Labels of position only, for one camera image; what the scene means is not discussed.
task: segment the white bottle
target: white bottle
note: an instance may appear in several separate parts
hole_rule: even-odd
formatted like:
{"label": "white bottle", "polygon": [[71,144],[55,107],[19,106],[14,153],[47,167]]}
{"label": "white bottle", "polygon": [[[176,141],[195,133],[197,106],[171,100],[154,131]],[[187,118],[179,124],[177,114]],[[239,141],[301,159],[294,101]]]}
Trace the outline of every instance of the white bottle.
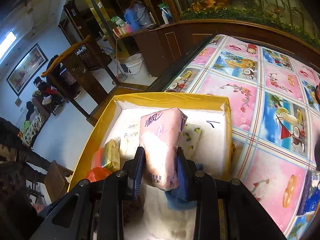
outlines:
{"label": "white bottle", "polygon": [[169,24],[168,18],[165,15],[164,11],[162,11],[162,18],[163,18],[165,24]]}

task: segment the white bucket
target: white bucket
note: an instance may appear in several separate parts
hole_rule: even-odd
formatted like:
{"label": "white bucket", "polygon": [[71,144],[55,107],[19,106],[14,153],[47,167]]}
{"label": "white bucket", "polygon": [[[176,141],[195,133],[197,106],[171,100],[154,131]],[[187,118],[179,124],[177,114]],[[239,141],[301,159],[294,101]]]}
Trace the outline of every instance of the white bucket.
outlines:
{"label": "white bucket", "polygon": [[146,64],[144,63],[144,58],[141,53],[137,53],[132,55],[131,57],[127,58],[125,61],[125,65],[130,70],[133,75],[139,75],[139,76],[150,76],[150,73],[147,69]]}

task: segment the metal screw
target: metal screw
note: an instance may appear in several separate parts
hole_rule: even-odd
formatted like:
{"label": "metal screw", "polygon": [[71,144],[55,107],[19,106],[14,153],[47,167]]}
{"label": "metal screw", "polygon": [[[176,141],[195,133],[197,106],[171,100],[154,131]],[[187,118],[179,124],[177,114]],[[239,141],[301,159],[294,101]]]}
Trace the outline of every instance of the metal screw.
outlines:
{"label": "metal screw", "polygon": [[126,174],[127,174],[127,172],[124,171],[124,170],[119,170],[119,171],[116,172],[116,176],[117,176],[117,177],[123,177],[123,176],[125,176]]}
{"label": "metal screw", "polygon": [[89,183],[90,183],[90,181],[88,179],[81,179],[81,181],[79,181],[79,185],[81,187],[87,186]]}
{"label": "metal screw", "polygon": [[241,185],[241,181],[239,179],[232,179],[231,183],[235,186],[240,186]]}
{"label": "metal screw", "polygon": [[196,172],[195,172],[195,175],[196,175],[197,177],[203,177],[203,176],[204,176],[204,172],[203,172],[203,171],[196,171]]}

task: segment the pink tissue pack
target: pink tissue pack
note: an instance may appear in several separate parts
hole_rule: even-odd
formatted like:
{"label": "pink tissue pack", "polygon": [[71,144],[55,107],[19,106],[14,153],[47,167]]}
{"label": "pink tissue pack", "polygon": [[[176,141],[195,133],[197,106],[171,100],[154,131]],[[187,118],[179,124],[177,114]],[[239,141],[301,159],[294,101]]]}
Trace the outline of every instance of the pink tissue pack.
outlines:
{"label": "pink tissue pack", "polygon": [[187,116],[171,108],[141,117],[139,143],[146,152],[145,181],[167,191],[179,186],[176,154]]}

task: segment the fluorescent light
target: fluorescent light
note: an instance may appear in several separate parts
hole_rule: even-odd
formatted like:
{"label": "fluorescent light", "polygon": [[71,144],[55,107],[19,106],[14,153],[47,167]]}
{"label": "fluorescent light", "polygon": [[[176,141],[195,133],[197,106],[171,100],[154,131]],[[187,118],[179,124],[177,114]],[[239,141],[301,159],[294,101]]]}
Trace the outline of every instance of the fluorescent light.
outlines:
{"label": "fluorescent light", "polygon": [[9,49],[11,44],[16,40],[16,35],[13,32],[9,32],[4,41],[0,44],[0,58],[5,54],[5,52]]}

